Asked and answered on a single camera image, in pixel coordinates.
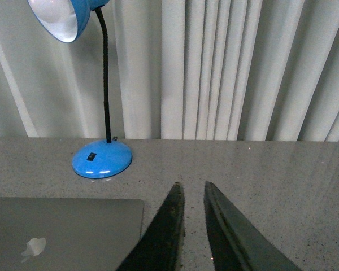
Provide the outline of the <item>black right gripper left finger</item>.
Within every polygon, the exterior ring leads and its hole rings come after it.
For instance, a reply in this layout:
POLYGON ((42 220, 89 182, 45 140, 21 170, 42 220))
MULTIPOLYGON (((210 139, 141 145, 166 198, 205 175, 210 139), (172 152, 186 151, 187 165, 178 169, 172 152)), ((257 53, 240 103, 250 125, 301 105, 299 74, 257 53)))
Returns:
POLYGON ((117 270, 179 270, 185 236, 184 207, 184 189, 176 182, 140 241, 117 270))

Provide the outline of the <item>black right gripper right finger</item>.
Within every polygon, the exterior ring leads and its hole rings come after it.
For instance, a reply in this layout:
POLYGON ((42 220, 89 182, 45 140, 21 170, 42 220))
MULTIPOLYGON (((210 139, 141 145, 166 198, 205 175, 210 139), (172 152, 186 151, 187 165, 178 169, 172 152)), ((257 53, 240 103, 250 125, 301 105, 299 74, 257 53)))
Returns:
POLYGON ((205 183, 204 207, 216 270, 300 270, 212 182, 205 183))

